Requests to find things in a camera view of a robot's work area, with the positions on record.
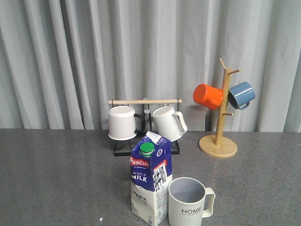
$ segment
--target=white mug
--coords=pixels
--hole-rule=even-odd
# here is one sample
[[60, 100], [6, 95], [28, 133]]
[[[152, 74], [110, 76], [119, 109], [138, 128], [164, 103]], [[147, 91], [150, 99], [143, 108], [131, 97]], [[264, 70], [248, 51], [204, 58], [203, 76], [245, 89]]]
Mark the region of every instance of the white mug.
[[181, 138], [187, 131], [183, 114], [176, 112], [172, 106], [155, 110], [152, 118], [155, 121], [159, 135], [170, 139], [172, 142]]
[[[141, 119], [142, 129], [136, 130], [135, 117]], [[129, 106], [113, 107], [109, 111], [109, 138], [129, 140], [145, 129], [145, 119]]]
[[[205, 198], [211, 196], [208, 209]], [[168, 186], [168, 220], [171, 226], [201, 226], [213, 214], [215, 193], [193, 178], [177, 178]]]

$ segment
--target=orange mug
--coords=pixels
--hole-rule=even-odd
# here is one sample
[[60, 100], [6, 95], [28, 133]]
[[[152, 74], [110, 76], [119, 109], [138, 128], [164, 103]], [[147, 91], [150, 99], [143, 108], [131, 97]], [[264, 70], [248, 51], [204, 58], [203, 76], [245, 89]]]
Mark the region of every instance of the orange mug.
[[223, 92], [221, 89], [200, 84], [193, 92], [193, 100], [197, 104], [208, 107], [210, 110], [215, 110], [222, 104]]

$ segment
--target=white ribbed mug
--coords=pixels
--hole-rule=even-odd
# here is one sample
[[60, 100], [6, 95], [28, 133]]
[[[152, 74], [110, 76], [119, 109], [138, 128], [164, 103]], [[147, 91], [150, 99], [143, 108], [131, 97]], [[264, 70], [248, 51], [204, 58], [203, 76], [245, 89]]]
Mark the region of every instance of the white ribbed mug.
[[176, 112], [174, 107], [165, 106], [155, 110], [152, 114], [159, 135], [175, 141], [183, 136], [187, 131], [183, 114]]
[[[205, 198], [210, 195], [208, 209]], [[177, 178], [168, 186], [168, 220], [171, 226], [201, 226], [213, 214], [215, 193], [193, 178]]]

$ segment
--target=wooden round base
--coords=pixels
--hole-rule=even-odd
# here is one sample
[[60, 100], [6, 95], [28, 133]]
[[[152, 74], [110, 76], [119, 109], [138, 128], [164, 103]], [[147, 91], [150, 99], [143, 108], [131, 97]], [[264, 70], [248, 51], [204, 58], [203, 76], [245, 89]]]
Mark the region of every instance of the wooden round base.
[[222, 137], [220, 145], [216, 145], [214, 141], [215, 135], [209, 135], [202, 137], [198, 145], [205, 153], [216, 158], [229, 158], [236, 154], [237, 146], [232, 140]]

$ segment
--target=mug rim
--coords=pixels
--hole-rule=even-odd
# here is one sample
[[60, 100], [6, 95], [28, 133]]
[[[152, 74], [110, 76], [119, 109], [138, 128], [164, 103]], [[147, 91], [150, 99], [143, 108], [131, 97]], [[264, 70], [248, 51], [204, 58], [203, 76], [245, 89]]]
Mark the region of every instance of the mug rim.
[[[169, 110], [166, 111], [166, 112], [164, 112], [164, 113], [162, 113], [162, 114], [156, 114], [157, 111], [160, 111], [160, 110], [162, 110], [162, 109], [164, 109], [164, 108], [169, 108]], [[155, 111], [152, 113], [152, 116], [155, 116], [155, 117], [156, 117], [156, 116], [162, 116], [162, 115], [165, 115], [165, 114], [171, 112], [173, 109], [174, 109], [174, 107], [172, 107], [172, 106], [164, 106], [164, 107], [161, 107], [161, 108], [158, 108], [157, 110], [155, 110]]]
[[229, 93], [228, 93], [228, 101], [229, 103], [235, 108], [235, 109], [239, 109], [239, 106], [238, 106], [238, 102], [237, 102], [237, 99], [235, 97], [235, 95], [232, 94], [232, 92], [229, 90]]
[[[127, 109], [129, 109], [129, 111], [126, 111], [126, 112], [116, 112], [115, 111], [116, 109], [120, 109], [120, 108], [127, 108]], [[127, 115], [132, 112], [135, 113], [135, 109], [130, 106], [116, 106], [116, 107], [113, 107], [110, 109], [110, 113], [117, 114], [117, 115]]]
[[109, 138], [111, 138], [113, 140], [120, 140], [120, 141], [122, 141], [122, 140], [130, 140], [130, 139], [134, 138], [135, 136], [137, 136], [137, 134], [134, 133], [133, 135], [131, 135], [130, 137], [127, 137], [127, 138], [113, 137], [110, 133], [108, 133], [108, 136], [109, 136]]
[[204, 192], [205, 192], [205, 186], [204, 186], [199, 180], [197, 180], [197, 179], [195, 179], [195, 178], [190, 178], [190, 177], [179, 177], [179, 178], [176, 178], [176, 179], [172, 180], [172, 181], [169, 183], [169, 185], [168, 185], [168, 193], [169, 193], [169, 195], [170, 195], [176, 202], [179, 202], [179, 203], [184, 204], [184, 205], [195, 205], [195, 204], [197, 204], [197, 203], [199, 203], [199, 202], [202, 202], [202, 201], [205, 199], [206, 193], [204, 193], [204, 196], [203, 196], [200, 200], [198, 200], [198, 201], [196, 201], [196, 202], [183, 202], [183, 201], [178, 200], [177, 198], [175, 198], [175, 197], [172, 195], [172, 193], [170, 192], [170, 187], [171, 187], [171, 184], [172, 184], [174, 181], [177, 181], [177, 180], [179, 180], [179, 179], [191, 179], [191, 180], [194, 180], [194, 181], [198, 182], [198, 183], [203, 187]]

